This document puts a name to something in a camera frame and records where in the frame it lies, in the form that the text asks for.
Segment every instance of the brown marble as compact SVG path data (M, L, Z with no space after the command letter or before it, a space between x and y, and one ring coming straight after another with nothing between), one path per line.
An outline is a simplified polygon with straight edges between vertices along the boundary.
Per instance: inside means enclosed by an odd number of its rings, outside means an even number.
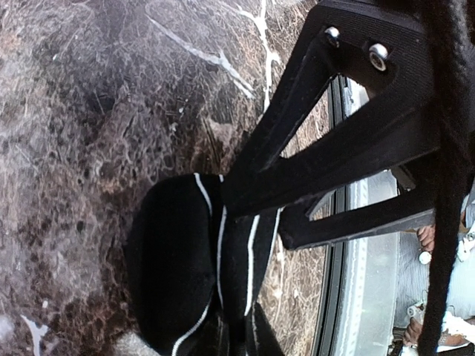
M153 354L121 250L138 203L226 173L314 4L0 1L0 355L34 355L28 320L43 356ZM321 103L286 153L326 122ZM277 244L261 297L288 355L308 354L322 268Z

